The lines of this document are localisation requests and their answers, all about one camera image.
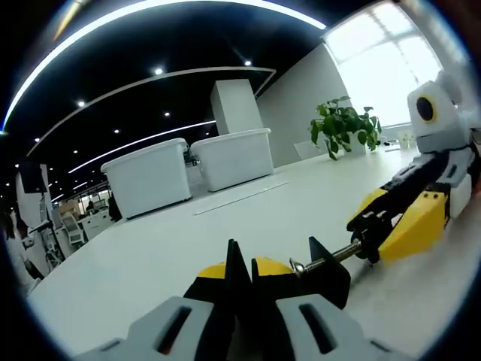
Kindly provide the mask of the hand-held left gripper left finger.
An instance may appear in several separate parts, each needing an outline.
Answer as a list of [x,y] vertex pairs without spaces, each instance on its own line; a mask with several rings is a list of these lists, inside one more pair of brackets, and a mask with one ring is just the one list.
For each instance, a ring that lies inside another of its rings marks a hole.
[[115,338],[76,360],[226,360],[234,331],[226,264],[200,271],[183,297],[172,296]]

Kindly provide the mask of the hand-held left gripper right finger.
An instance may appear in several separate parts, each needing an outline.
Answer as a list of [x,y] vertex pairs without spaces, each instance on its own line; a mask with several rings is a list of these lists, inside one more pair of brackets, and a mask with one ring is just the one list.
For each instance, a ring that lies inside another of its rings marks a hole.
[[281,262],[251,260],[250,334],[261,360],[409,360],[368,338],[346,312],[318,293],[294,288],[298,280]]

